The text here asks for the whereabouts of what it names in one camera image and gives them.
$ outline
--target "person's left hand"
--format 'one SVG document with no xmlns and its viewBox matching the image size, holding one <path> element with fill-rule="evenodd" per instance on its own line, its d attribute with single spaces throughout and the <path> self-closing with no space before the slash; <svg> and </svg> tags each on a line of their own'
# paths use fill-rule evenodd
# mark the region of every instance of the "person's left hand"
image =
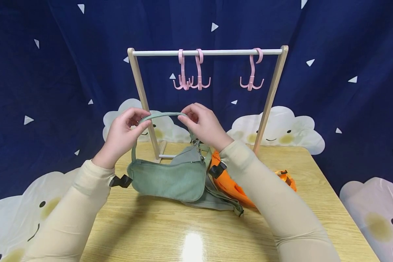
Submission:
<svg viewBox="0 0 393 262">
<path fill-rule="evenodd" d="M 92 162 L 103 168 L 114 168 L 119 158 L 130 151 L 141 133 L 151 124 L 150 120 L 138 124 L 142 118 L 149 115 L 150 112 L 131 107 L 115 118 L 109 128 L 105 144 Z"/>
</svg>

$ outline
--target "beige long sleeve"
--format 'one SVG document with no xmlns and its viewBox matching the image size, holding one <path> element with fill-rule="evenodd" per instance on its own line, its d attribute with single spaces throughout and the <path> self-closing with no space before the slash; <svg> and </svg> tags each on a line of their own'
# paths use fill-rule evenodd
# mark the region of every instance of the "beige long sleeve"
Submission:
<svg viewBox="0 0 393 262">
<path fill-rule="evenodd" d="M 109 196 L 114 169 L 84 162 L 73 185 L 32 239 L 23 262 L 77 262 L 99 210 Z"/>
<path fill-rule="evenodd" d="M 282 262 L 339 262 L 328 235 L 307 204 L 240 141 L 220 153 L 274 235 Z"/>
<path fill-rule="evenodd" d="M 312 210 L 245 144 L 234 141 L 220 156 L 230 176 L 268 222 L 282 262 L 340 261 Z M 113 169 L 100 168 L 87 160 L 22 261 L 79 261 L 95 217 L 108 198 L 113 177 Z"/>
</svg>

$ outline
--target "blue backdrop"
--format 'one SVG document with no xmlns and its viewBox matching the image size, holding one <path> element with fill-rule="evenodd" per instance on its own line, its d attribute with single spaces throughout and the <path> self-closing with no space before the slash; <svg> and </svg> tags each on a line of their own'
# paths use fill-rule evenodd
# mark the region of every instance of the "blue backdrop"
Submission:
<svg viewBox="0 0 393 262">
<path fill-rule="evenodd" d="M 274 105 L 315 119 L 326 142 L 315 160 L 335 191 L 374 176 L 393 182 L 393 0 L 302 4 L 0 1 L 0 199 L 22 194 L 45 173 L 72 170 L 94 156 L 103 144 L 103 115 L 138 99 L 124 61 L 128 47 L 288 44 Z M 213 23 L 218 28 L 211 31 Z M 169 79 L 178 75 L 177 57 L 140 57 L 150 109 L 179 111 L 199 102 L 229 130 L 238 117 L 262 112 L 276 56 L 257 65 L 266 82 L 252 92 L 239 85 L 239 77 L 247 81 L 250 74 L 248 60 L 205 57 L 202 74 L 212 77 L 211 85 L 190 93 L 175 90 Z M 194 58 L 186 61 L 187 75 L 196 75 Z"/>
</svg>

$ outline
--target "wooden post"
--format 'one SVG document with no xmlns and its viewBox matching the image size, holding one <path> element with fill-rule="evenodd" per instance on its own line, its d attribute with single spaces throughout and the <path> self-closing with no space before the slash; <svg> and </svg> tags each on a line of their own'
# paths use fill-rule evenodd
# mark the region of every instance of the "wooden post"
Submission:
<svg viewBox="0 0 393 262">
<path fill-rule="evenodd" d="M 275 94 L 278 88 L 278 83 L 282 75 L 282 70 L 284 69 L 285 60 L 287 59 L 288 46 L 282 46 L 281 50 L 282 53 L 281 55 L 278 55 L 273 79 L 271 81 L 271 86 L 269 86 L 268 96 L 266 97 L 265 108 L 263 108 L 263 114 L 262 114 L 261 122 L 259 124 L 258 135 L 256 135 L 255 145 L 253 146 L 253 152 L 255 152 L 256 155 L 259 152 L 259 147 L 261 145 L 263 133 L 265 132 L 266 122 L 268 122 L 269 113 L 271 112 Z"/>
<path fill-rule="evenodd" d="M 130 65 L 132 69 L 132 73 L 134 75 L 135 85 L 137 86 L 138 96 L 140 97 L 141 106 L 144 110 L 150 111 L 148 107 L 147 97 L 144 91 L 143 79 L 141 78 L 140 68 L 138 66 L 137 58 L 132 54 L 134 52 L 134 48 L 128 48 L 128 59 L 130 59 Z M 156 160 L 159 160 L 159 145 L 157 143 L 156 133 L 154 132 L 153 125 L 149 125 L 147 128 L 150 134 L 150 140 L 153 145 L 154 156 Z"/>
</svg>

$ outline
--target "wooden table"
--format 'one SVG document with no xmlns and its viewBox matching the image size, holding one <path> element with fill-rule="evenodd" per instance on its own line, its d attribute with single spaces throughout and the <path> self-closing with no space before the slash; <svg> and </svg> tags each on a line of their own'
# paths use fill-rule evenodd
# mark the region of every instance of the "wooden table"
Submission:
<svg viewBox="0 0 393 262">
<path fill-rule="evenodd" d="M 188 144 L 168 143 L 165 154 Z M 151 160 L 151 143 L 138 144 L 138 158 Z M 378 262 L 352 218 L 309 152 L 299 147 L 261 147 L 259 159 L 271 170 L 287 169 L 298 194 L 315 212 L 344 262 Z M 116 165 L 126 174 L 128 152 Z M 268 225 L 256 211 L 186 207 L 180 202 L 139 196 L 132 186 L 114 187 L 98 213 L 84 250 L 84 262 L 215 262 L 276 261 L 278 254 Z"/>
</svg>

